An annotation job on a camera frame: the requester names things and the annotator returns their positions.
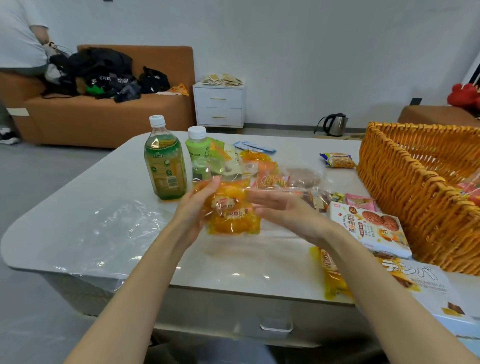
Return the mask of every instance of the basket rim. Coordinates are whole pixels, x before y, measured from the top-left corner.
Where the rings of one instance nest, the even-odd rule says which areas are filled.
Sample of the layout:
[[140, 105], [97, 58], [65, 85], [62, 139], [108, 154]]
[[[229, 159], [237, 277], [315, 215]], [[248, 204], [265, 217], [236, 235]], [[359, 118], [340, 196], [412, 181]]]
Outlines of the basket rim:
[[434, 184], [439, 190], [446, 190], [447, 198], [453, 200], [455, 204], [461, 205], [462, 208], [466, 209], [467, 213], [472, 216], [473, 218], [480, 219], [480, 207], [476, 206], [473, 202], [465, 200], [461, 197], [461, 194], [458, 190], [450, 185], [444, 177], [439, 175], [437, 172], [432, 170], [428, 170], [425, 166], [418, 160], [411, 156], [411, 154], [403, 147], [400, 147], [396, 142], [392, 139], [388, 138], [383, 131], [380, 130], [381, 126], [389, 126], [393, 129], [401, 128], [401, 129], [430, 129], [431, 131], [459, 131], [459, 132], [468, 132], [472, 134], [476, 134], [480, 137], [480, 128], [474, 128], [471, 126], [456, 126], [456, 125], [427, 125], [427, 124], [400, 124], [400, 123], [387, 123], [387, 122], [375, 122], [371, 121], [367, 125], [367, 131], [371, 130], [374, 132], [378, 137], [383, 139], [383, 141], [387, 142], [389, 147], [395, 148], [400, 152], [403, 152], [403, 158], [410, 158], [412, 161], [415, 162], [414, 168], [416, 169], [424, 169], [425, 172], [423, 173], [423, 177], [425, 178], [425, 182], [430, 182]]

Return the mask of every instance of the kettle handle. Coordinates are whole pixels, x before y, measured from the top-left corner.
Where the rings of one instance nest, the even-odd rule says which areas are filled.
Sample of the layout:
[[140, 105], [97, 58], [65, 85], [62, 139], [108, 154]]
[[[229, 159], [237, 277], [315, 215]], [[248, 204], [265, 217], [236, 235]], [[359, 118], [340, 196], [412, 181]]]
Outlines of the kettle handle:
[[325, 133], [329, 133], [330, 132], [330, 129], [332, 128], [332, 123], [333, 123], [333, 120], [335, 118], [336, 115], [328, 115], [326, 118], [325, 118], [325, 121], [324, 121], [324, 132]]

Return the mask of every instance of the white shoe sole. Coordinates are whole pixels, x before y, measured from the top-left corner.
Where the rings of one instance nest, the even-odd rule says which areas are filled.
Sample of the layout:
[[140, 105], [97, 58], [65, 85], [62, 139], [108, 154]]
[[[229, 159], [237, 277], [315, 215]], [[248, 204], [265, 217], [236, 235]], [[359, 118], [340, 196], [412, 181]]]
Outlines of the white shoe sole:
[[19, 138], [10, 138], [8, 140], [0, 140], [0, 144], [6, 144], [11, 146], [12, 144], [17, 144], [20, 142]]

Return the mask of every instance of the white tape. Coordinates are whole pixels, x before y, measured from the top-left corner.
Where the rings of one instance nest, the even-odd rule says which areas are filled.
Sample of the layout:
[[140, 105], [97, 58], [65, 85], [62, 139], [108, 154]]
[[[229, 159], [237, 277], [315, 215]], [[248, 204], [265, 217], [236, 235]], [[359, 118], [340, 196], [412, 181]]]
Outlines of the white tape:
[[25, 108], [7, 108], [7, 111], [12, 116], [30, 116]]

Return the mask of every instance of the person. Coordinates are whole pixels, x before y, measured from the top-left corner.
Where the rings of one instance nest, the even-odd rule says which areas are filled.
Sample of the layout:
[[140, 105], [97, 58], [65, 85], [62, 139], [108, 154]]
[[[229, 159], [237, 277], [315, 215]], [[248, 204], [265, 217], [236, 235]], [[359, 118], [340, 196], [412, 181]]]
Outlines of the person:
[[[32, 0], [0, 1], [0, 72], [44, 74], [49, 41], [48, 27]], [[18, 142], [11, 118], [0, 103], [0, 144]]]
[[[219, 183], [215, 177], [203, 190], [189, 192], [180, 200], [172, 221], [65, 363], [143, 363], [163, 295], [177, 263], [202, 229], [204, 201]], [[247, 194], [259, 216], [332, 255], [391, 363], [479, 364], [475, 355], [340, 225], [297, 196], [261, 190]]]

